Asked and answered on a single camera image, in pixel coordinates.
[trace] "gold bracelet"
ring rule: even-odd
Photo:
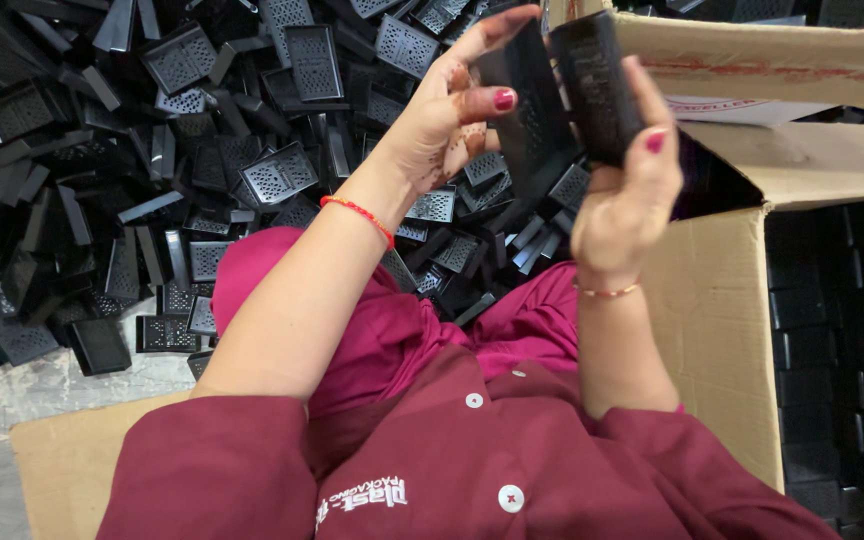
[[[622,290],[589,290],[582,288],[582,286],[579,284],[578,276],[572,276],[572,288],[579,291],[583,295],[590,296],[592,298],[618,298],[638,289],[641,285],[642,277],[640,276],[635,279],[635,283],[632,283],[631,285],[625,287]]]

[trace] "concrete floor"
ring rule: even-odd
[[[121,327],[133,351],[125,372],[85,377],[71,350],[13,368],[0,368],[0,540],[30,540],[9,427],[69,411],[107,406],[186,390],[194,379],[187,354],[135,354],[137,314],[155,312],[155,299],[126,313]]]

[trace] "white label on box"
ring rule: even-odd
[[[666,96],[678,120],[775,126],[836,107],[826,103],[796,103],[769,99],[725,99]]]

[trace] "wrist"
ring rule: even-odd
[[[397,174],[379,170],[376,162],[368,159],[355,169],[335,195],[372,213],[393,234],[418,199],[410,182]]]
[[[583,290],[600,292],[619,291],[629,288],[639,281],[638,268],[616,271],[592,270],[578,265],[575,280]]]

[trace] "shirt sleeve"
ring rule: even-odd
[[[305,427],[293,398],[217,396],[151,411],[126,434],[96,540],[311,537]]]
[[[809,510],[743,469],[690,414],[614,408],[596,435],[647,460],[675,497],[685,498],[726,538],[838,538]]]

